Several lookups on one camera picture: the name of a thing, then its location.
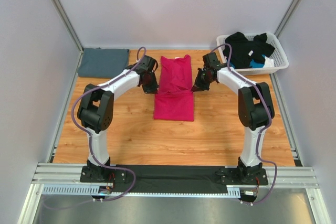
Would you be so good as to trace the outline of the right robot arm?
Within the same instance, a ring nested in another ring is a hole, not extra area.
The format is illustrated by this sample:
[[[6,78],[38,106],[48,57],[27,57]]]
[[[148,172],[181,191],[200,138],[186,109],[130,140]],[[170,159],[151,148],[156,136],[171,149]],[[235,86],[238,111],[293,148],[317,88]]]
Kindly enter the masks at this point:
[[[203,63],[192,91],[209,90],[212,82],[230,88],[238,96],[238,117],[244,126],[244,145],[238,165],[220,168],[217,172],[220,182],[224,185],[267,185],[261,150],[266,130],[275,116],[269,85],[251,81],[227,64],[220,63],[214,52],[204,55]]]

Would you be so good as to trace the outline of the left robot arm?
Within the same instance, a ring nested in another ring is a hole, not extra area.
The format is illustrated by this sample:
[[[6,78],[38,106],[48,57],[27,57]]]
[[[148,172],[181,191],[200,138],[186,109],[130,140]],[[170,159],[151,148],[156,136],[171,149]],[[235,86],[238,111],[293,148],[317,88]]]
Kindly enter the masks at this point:
[[[75,124],[86,132],[89,142],[89,157],[81,171],[81,182],[112,182],[117,169],[109,169],[111,158],[107,148],[107,129],[113,119],[114,102],[135,87],[142,87],[143,92],[147,94],[157,93],[157,68],[157,60],[145,55],[115,78],[99,85],[88,84],[85,87],[77,111],[77,118],[81,124]]]

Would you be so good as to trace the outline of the pink t shirt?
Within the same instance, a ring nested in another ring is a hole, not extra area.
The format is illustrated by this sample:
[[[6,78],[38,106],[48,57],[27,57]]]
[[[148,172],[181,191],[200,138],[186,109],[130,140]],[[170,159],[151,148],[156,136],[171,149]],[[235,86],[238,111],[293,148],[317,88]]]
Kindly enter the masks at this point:
[[[190,55],[161,57],[161,75],[154,100],[155,120],[194,121],[194,94]]]

